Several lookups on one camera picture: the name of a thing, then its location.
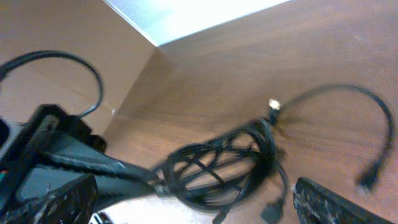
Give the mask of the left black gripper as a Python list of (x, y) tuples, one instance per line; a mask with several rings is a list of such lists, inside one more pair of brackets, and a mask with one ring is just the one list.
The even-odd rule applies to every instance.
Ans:
[(96, 208), (154, 194), (150, 182), (159, 178), (148, 169), (103, 154), (106, 141), (77, 115), (57, 105), (41, 105), (27, 123), (1, 129), (1, 198), (10, 199), (34, 168), (35, 193), (43, 194), (93, 174), (98, 186)]

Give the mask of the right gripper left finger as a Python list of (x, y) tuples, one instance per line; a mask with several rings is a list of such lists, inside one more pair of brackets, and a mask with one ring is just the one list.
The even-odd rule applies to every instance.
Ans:
[(94, 175), (84, 174), (41, 197), (8, 208), (1, 223), (88, 223), (97, 199)]

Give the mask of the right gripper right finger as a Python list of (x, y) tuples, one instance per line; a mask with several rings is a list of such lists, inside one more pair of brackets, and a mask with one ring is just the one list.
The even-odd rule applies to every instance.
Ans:
[(293, 205), (301, 224), (393, 224), (306, 177), (295, 184)]

